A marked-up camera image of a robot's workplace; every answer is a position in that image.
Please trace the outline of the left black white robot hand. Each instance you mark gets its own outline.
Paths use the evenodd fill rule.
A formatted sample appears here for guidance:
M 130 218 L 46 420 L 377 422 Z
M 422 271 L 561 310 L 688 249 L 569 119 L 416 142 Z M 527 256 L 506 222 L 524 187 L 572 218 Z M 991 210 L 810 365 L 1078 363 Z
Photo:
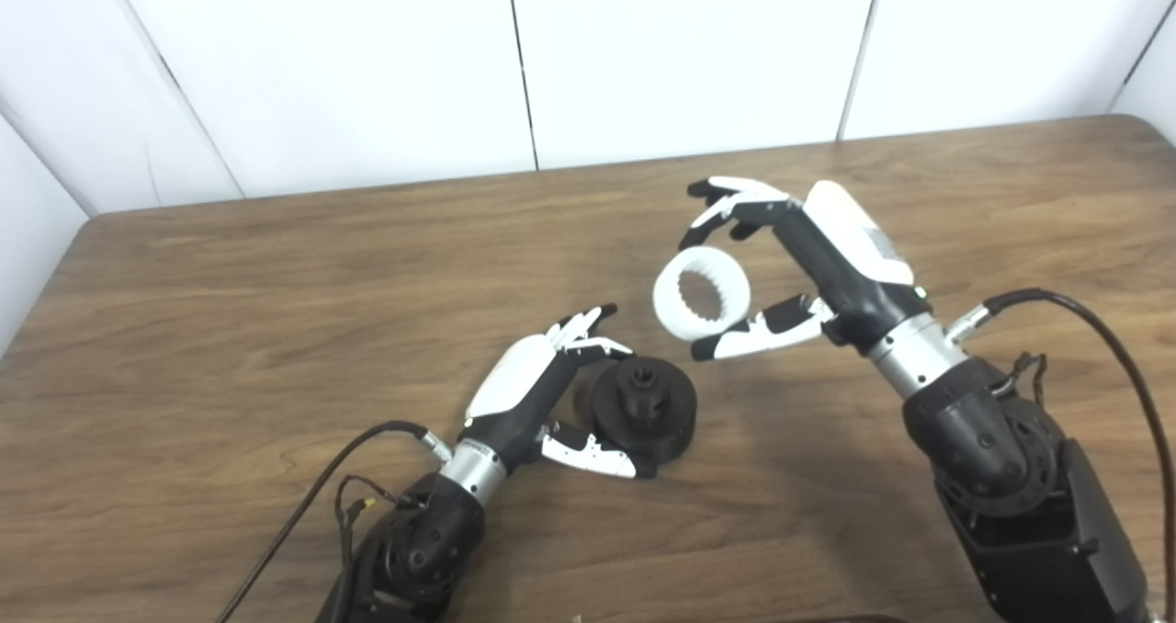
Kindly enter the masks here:
M 577 426 L 549 421 L 580 368 L 635 356 L 628 346 L 596 334 L 597 326 L 616 312 L 614 303 L 593 306 L 561 319 L 544 333 L 517 339 L 467 406 L 457 446 L 472 448 L 507 473 L 543 457 L 619 478 L 659 476 L 652 458 L 626 451 Z

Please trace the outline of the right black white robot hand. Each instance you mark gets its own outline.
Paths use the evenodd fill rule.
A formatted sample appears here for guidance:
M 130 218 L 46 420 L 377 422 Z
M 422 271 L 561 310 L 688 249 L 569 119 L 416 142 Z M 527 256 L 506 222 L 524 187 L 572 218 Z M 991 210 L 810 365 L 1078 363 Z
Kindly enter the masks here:
M 693 341 L 695 362 L 771 351 L 820 335 L 864 354 L 908 319 L 933 312 L 911 268 L 841 185 L 820 180 L 799 199 L 760 180 L 709 176 L 687 192 L 707 207 L 684 233 L 680 252 L 702 246 L 727 222 L 734 225 L 735 241 L 768 229 L 818 290 Z

